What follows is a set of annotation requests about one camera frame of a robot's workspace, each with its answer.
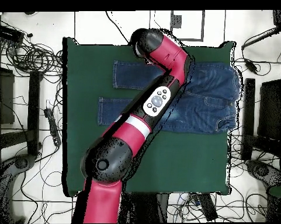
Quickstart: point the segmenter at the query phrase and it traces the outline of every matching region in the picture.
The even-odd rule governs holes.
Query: control panel
[[[168,87],[158,87],[144,103],[143,110],[149,116],[155,117],[160,113],[170,98],[171,92]]]

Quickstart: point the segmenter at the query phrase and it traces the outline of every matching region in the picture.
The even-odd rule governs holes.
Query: red robot arm
[[[78,209],[82,211],[83,223],[117,222],[121,179],[185,84],[192,62],[190,56],[161,31],[141,29],[134,33],[137,33],[133,44],[135,55],[145,57],[165,73],[124,109],[82,158],[81,170],[86,182],[78,195],[75,213]]]

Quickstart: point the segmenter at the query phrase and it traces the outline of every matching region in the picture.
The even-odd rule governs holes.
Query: jeans
[[[162,74],[154,65],[115,61],[113,87],[143,89]],[[215,134],[236,127],[235,101],[240,94],[240,80],[235,69],[221,62],[197,62],[187,83],[182,96],[173,100],[155,129],[162,126],[163,131]],[[98,124],[110,125],[131,101],[100,97]]]

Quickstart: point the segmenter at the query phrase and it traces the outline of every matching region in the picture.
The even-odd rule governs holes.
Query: round button
[[[100,160],[97,167],[99,170],[105,170],[108,167],[108,163],[106,160]]]
[[[155,107],[161,107],[162,106],[162,103],[163,103],[163,100],[160,96],[154,96],[152,98],[152,104],[155,106]]]

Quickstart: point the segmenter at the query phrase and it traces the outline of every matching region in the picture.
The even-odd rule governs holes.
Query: white stripe
[[[131,124],[132,126],[137,128],[144,135],[144,138],[147,139],[148,134],[150,134],[150,129],[147,127],[145,123],[143,123],[141,120],[133,116],[130,116],[126,120],[126,123]]]
[[[119,115],[115,122],[118,122],[122,115]]]

